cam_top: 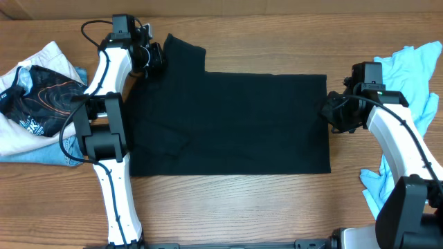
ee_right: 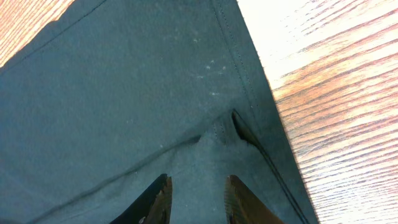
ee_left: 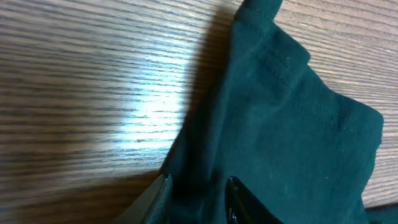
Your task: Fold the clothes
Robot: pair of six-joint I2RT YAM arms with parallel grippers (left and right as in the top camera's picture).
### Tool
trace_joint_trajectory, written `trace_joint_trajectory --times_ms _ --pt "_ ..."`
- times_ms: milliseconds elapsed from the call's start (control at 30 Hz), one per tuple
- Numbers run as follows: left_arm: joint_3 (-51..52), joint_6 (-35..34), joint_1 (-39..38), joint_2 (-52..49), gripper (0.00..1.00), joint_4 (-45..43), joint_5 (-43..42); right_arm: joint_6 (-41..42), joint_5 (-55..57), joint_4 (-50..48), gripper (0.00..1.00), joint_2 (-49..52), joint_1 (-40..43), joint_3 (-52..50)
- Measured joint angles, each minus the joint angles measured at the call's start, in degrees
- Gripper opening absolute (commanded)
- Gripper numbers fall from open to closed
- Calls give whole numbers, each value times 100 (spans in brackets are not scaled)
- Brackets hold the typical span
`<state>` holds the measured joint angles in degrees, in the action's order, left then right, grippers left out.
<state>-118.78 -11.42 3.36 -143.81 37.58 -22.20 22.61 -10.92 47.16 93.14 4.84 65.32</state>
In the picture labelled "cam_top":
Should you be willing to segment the black t-shirt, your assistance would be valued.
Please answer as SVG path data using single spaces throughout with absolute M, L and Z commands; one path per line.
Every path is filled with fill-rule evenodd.
M 168 36 L 165 70 L 125 101 L 132 176 L 327 174 L 325 75 L 216 73 Z

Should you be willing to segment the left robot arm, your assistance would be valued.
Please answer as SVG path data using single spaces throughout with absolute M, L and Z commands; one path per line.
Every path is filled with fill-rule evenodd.
M 96 172 L 108 220 L 107 248 L 145 248 L 129 176 L 129 127 L 123 89 L 132 73 L 152 77 L 165 68 L 152 29 L 136 17 L 112 17 L 113 30 L 98 44 L 99 64 L 88 89 L 71 100 L 71 118 L 79 147 Z

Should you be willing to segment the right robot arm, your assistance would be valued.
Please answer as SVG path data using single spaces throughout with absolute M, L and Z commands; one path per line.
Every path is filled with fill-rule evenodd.
M 403 93 L 389 91 L 382 65 L 362 62 L 332 91 L 321 116 L 332 133 L 367 129 L 386 157 L 395 187 L 374 225 L 337 230 L 330 248 L 441 248 L 442 166 L 416 128 Z

